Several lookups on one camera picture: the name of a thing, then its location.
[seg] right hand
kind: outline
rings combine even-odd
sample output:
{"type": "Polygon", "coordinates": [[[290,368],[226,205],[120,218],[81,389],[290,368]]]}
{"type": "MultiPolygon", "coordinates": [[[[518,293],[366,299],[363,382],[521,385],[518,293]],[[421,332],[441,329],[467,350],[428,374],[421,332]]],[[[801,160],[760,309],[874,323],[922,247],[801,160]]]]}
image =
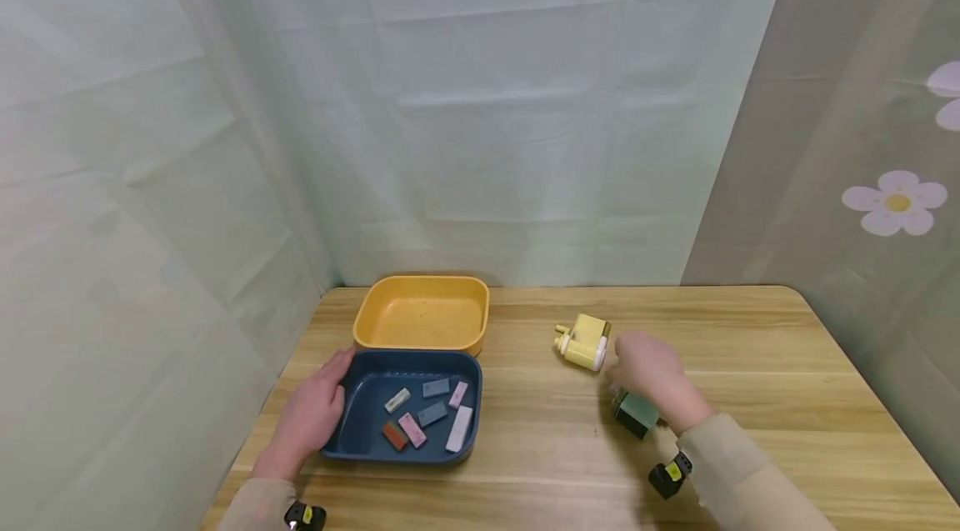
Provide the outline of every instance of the right hand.
{"type": "Polygon", "coordinates": [[[613,383],[649,399],[676,435],[713,416],[693,382],[683,373],[674,348],[643,331],[617,337],[618,361],[607,371],[613,383]]]}

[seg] green toy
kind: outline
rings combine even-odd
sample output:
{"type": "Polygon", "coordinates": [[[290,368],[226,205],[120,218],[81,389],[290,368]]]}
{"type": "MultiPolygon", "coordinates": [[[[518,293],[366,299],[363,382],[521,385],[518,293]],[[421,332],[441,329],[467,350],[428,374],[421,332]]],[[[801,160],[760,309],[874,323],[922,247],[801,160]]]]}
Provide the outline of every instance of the green toy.
{"type": "Polygon", "coordinates": [[[650,429],[657,426],[659,420],[659,412],[656,406],[644,398],[634,396],[625,389],[617,392],[617,397],[613,399],[612,408],[613,419],[642,440],[650,429]]]}

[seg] wood grain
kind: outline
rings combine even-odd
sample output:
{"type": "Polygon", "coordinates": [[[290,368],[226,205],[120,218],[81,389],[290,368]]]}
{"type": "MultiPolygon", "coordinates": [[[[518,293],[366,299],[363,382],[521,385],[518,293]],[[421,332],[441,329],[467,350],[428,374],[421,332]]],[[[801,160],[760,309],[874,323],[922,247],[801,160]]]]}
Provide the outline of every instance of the wood grain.
{"type": "MultiPolygon", "coordinates": [[[[352,342],[365,292],[323,296],[202,529],[215,529],[289,394],[352,342]]],[[[673,435],[639,443],[613,422],[601,380],[553,352],[553,325],[579,312],[611,321],[614,336],[643,328],[674,345],[710,401],[841,531],[960,528],[958,506],[793,290],[495,288],[491,301],[472,455],[442,469],[315,458],[303,495],[327,508],[328,529],[713,529],[689,486],[664,502],[646,485],[673,435]]]]}

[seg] yellow toy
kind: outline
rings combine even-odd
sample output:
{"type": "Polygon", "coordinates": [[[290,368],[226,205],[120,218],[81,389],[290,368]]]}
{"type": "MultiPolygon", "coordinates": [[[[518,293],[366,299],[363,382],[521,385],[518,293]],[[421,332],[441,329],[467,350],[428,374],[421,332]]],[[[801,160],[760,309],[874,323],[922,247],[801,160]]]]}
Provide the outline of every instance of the yellow toy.
{"type": "Polygon", "coordinates": [[[573,364],[599,371],[607,355],[607,338],[610,337],[610,323],[586,314],[577,315],[573,328],[558,324],[557,333],[562,333],[553,341],[560,354],[573,364]]]}

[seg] light green curtain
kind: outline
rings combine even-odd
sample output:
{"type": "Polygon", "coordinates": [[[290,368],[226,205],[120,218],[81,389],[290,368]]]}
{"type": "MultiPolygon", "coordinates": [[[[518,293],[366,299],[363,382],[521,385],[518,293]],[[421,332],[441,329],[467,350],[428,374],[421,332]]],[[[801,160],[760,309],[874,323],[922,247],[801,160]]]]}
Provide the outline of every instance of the light green curtain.
{"type": "Polygon", "coordinates": [[[0,529],[196,528],[329,280],[246,137],[178,0],[0,0],[0,529]]]}
{"type": "Polygon", "coordinates": [[[577,285],[680,281],[775,0],[183,1],[345,283],[577,285]]]}

